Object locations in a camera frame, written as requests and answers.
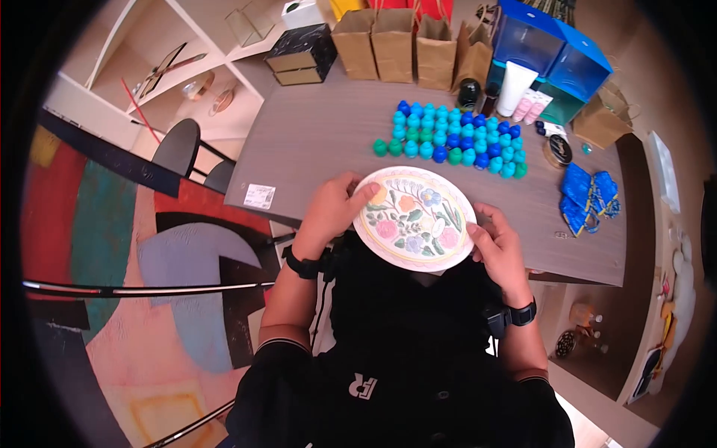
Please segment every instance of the wristwatch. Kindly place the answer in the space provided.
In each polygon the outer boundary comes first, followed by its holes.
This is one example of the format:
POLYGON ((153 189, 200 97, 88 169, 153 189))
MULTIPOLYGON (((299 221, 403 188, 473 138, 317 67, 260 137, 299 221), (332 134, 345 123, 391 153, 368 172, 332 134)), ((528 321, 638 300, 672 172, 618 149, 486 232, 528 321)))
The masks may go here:
POLYGON ((303 259, 299 261, 294 257, 293 252, 291 252, 291 245, 284 248, 281 257, 286 259, 286 264, 289 265, 292 271, 299 274, 299 277, 307 280, 318 278, 318 273, 321 268, 321 259, 303 259))
POLYGON ((529 323, 533 322, 533 319, 536 318, 537 308, 535 296, 533 296, 533 302, 531 302, 530 305, 520 309, 508 307, 508 310, 510 311, 511 323, 513 325, 515 325, 516 327, 528 325, 529 323))

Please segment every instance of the hand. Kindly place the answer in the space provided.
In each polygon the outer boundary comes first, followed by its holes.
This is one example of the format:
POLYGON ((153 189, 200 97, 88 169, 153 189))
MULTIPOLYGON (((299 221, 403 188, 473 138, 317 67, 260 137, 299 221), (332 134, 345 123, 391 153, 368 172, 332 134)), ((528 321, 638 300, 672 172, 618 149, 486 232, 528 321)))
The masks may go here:
POLYGON ((477 247, 473 261, 482 261, 492 281, 503 289, 503 302, 522 308, 533 301, 523 263, 521 241, 499 208, 476 202, 473 208, 491 218, 482 226, 468 223, 467 230, 477 247))
POLYGON ((379 192, 381 186, 371 182, 354 193, 362 178, 347 171, 318 187, 294 240, 292 251, 297 259, 318 259, 332 238, 344 232, 379 192))

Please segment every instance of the right hand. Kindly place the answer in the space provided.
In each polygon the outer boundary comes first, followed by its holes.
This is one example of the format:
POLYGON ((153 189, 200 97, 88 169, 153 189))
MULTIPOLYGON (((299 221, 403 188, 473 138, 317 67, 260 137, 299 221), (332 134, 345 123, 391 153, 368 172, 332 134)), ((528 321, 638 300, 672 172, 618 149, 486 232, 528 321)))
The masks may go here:
POLYGON ((491 219, 483 226, 468 223, 467 230, 475 243, 473 261, 483 262, 492 281, 503 290, 503 302, 513 308, 522 308, 533 301, 523 263, 521 241, 498 207, 476 202, 477 213, 491 219))

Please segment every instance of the chair backrest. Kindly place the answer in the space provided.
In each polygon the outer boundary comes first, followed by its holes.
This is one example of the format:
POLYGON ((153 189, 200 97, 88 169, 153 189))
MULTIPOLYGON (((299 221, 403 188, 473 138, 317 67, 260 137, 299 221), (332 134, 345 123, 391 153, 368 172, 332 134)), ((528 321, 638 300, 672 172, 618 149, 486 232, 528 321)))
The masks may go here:
POLYGON ((152 162, 180 176, 189 177, 199 151, 200 140, 199 124, 186 118, 175 124, 165 135, 152 157, 152 162))

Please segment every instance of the gray table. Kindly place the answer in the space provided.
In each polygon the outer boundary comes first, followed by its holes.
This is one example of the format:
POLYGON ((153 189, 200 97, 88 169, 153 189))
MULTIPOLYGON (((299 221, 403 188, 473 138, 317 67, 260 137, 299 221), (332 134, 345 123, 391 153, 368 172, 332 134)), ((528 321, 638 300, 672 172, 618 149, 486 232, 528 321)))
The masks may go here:
MULTIPOLYGON (((543 157, 545 138, 532 126, 523 126, 528 174, 521 180, 420 158, 376 157, 371 144, 377 138, 390 139, 391 117, 400 100, 450 108, 455 97, 413 84, 349 80, 340 59, 323 84, 276 87, 254 121, 224 203, 243 207, 249 184, 274 186, 270 209, 246 208, 296 227, 312 192, 326 179, 349 169, 369 174, 387 166, 418 166, 453 182, 470 201, 500 207, 521 236, 527 267, 622 286, 628 213, 624 203, 622 213, 603 219, 596 234, 556 237, 556 232, 570 234, 558 208, 563 171, 543 157)), ((589 173, 609 171, 622 195, 617 149, 596 148, 585 155, 579 139, 572 135, 569 140, 574 161, 589 173)))

